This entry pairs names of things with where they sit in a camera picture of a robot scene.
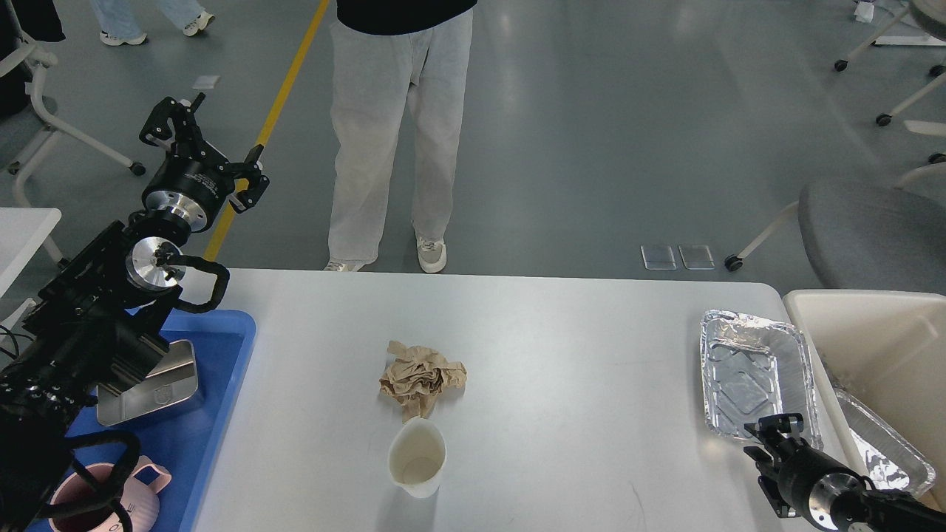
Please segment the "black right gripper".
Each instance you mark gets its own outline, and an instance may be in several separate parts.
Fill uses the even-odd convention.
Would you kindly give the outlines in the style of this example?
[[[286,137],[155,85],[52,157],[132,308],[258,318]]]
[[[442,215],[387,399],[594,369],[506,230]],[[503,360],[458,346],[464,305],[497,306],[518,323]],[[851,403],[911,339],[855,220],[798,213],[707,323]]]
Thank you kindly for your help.
[[[757,446],[746,446],[759,471],[758,484],[776,516],[800,516],[817,529],[841,528],[840,515],[832,506],[842,495],[865,489],[865,480],[852,469],[811,446],[801,435],[802,414],[777,414],[754,424]]]

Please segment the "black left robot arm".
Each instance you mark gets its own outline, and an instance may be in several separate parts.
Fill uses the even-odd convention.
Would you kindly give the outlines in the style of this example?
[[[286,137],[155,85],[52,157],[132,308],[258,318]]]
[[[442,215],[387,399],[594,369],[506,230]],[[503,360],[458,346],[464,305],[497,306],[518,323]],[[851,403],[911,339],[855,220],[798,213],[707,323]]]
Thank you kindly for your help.
[[[222,302],[226,266],[180,249],[229,202],[242,213],[270,184],[263,145],[232,162],[202,134],[193,101],[167,97],[140,140],[165,149],[142,210],[111,223],[38,294],[24,320],[33,343],[2,370],[2,529],[108,508],[126,531],[119,497],[140,453],[124,430],[69,437],[86,407],[142,383],[169,353],[160,334],[172,310],[207,313]]]

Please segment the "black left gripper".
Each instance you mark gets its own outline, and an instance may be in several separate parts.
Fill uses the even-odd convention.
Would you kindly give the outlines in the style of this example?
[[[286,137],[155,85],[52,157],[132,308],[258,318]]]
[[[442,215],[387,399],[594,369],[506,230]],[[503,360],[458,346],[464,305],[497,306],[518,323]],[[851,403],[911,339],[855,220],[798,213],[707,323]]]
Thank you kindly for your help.
[[[162,165],[142,193],[148,211],[169,210],[199,233],[209,229],[227,198],[236,214],[257,206],[270,185],[260,156],[265,146],[256,144],[242,162],[207,166],[209,147],[194,117],[204,93],[192,102],[166,97],[154,106],[139,134],[142,143],[165,151]],[[234,190],[237,181],[245,188]]]

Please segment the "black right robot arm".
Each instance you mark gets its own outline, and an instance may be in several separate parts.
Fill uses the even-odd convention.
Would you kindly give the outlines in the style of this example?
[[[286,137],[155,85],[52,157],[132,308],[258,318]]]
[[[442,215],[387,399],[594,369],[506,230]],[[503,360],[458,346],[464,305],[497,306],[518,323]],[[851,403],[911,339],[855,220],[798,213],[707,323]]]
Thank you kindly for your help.
[[[906,491],[877,489],[866,476],[817,450],[798,413],[767,415],[744,428],[761,491],[777,517],[801,517],[821,531],[943,531],[945,515]]]

